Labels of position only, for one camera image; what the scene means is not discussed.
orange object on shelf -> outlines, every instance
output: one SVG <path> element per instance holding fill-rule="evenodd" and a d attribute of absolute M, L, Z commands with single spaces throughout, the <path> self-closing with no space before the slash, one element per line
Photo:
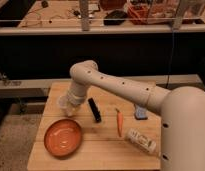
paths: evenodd
<path fill-rule="evenodd" d="M 100 6 L 103 10 L 120 9 L 126 3 L 126 0 L 100 0 Z"/>
<path fill-rule="evenodd" d="M 128 7 L 128 17 L 133 24 L 146 24 L 148 17 L 148 8 L 146 6 L 133 6 Z"/>

black marker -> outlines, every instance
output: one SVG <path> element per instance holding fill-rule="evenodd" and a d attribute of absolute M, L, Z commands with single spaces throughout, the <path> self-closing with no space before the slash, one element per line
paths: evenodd
<path fill-rule="evenodd" d="M 93 98 L 88 99 L 88 103 L 89 103 L 91 110 L 94 114 L 96 122 L 101 122 L 100 112 L 99 112 L 99 110 L 94 102 L 94 99 Z"/>

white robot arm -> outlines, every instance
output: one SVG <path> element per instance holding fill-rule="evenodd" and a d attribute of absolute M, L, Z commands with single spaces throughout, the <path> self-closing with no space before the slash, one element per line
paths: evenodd
<path fill-rule="evenodd" d="M 161 115 L 161 171 L 205 171 L 205 92 L 173 91 L 98 72 L 94 61 L 73 65 L 68 101 L 80 105 L 95 85 Z"/>

electronics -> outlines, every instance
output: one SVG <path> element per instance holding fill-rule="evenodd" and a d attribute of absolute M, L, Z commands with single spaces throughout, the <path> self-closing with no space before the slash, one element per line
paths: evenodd
<path fill-rule="evenodd" d="M 104 25 L 120 25 L 127 18 L 127 13 L 121 10 L 114 10 L 109 13 L 103 20 Z"/>

small gray object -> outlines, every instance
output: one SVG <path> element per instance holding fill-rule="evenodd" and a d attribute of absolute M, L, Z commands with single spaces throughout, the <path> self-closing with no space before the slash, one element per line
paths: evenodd
<path fill-rule="evenodd" d="M 146 115 L 146 111 L 146 108 L 140 107 L 135 104 L 134 116 L 137 120 L 147 120 L 148 116 Z"/>

